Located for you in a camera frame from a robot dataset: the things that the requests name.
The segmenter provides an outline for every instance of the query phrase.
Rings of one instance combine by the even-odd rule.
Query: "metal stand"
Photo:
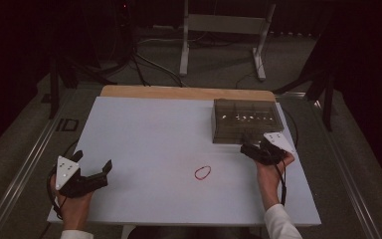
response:
[[[241,34],[259,34],[260,41],[253,49],[254,63],[260,80],[266,79],[265,69],[261,57],[262,48],[269,33],[276,4],[268,6],[265,18],[230,17],[215,15],[200,15],[188,13],[188,0],[184,4],[184,38],[182,43],[181,65],[179,75],[185,77],[188,71],[188,31],[224,32]]]

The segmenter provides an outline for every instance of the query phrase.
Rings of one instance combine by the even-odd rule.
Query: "table surface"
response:
[[[98,173],[109,159],[113,163],[109,186],[94,195],[90,221],[265,223],[254,163],[239,153],[239,145],[212,143],[210,117],[213,99],[274,101],[272,93],[110,86],[100,95],[77,146],[85,154],[82,175]],[[284,135],[291,141],[278,107],[286,126]],[[197,180],[196,170],[206,165],[211,167],[210,174]],[[286,211],[293,222],[320,224],[297,154],[287,168],[286,185]],[[51,211],[48,220],[59,219]]]

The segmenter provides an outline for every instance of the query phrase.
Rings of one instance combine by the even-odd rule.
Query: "red rubber band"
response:
[[[203,176],[203,177],[199,177],[199,176],[197,176],[198,171],[200,171],[201,169],[204,169],[204,168],[206,168],[206,167],[209,168],[209,171],[207,172],[207,174],[206,174],[205,176]],[[197,178],[198,180],[203,180],[204,178],[206,178],[206,177],[210,174],[211,171],[212,171],[212,167],[211,167],[211,166],[203,166],[203,167],[198,168],[198,169],[194,172],[194,176],[195,176],[195,178]]]

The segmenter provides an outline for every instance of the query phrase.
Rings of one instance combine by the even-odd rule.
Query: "hand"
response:
[[[86,227],[89,216],[90,203],[92,202],[93,192],[82,197],[68,198],[63,196],[55,189],[56,175],[51,179],[51,187],[58,197],[58,204],[61,208],[61,214],[64,220],[64,230],[80,230]]]
[[[294,161],[291,153],[287,152],[283,162],[278,163],[281,174],[284,174],[285,168]],[[265,210],[279,204],[278,186],[281,180],[274,165],[263,165],[255,161],[257,166],[257,180],[262,193],[263,205]]]

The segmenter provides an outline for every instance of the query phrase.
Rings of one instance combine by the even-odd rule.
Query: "sleeve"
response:
[[[272,239],[302,238],[281,204],[276,204],[267,210],[265,221]]]
[[[62,232],[61,239],[93,239],[93,234],[77,230],[65,230]]]

